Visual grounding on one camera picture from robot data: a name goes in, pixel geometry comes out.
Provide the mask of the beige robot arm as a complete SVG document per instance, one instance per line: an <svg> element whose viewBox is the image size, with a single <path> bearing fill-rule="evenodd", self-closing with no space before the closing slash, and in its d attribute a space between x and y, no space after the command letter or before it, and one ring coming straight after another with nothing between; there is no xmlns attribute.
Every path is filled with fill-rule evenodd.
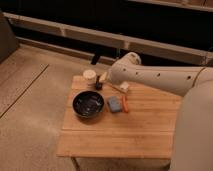
<svg viewBox="0 0 213 171"><path fill-rule="evenodd" d="M213 67L142 66L140 57L130 52L110 67L108 80L182 96L169 171L213 171Z"/></svg>

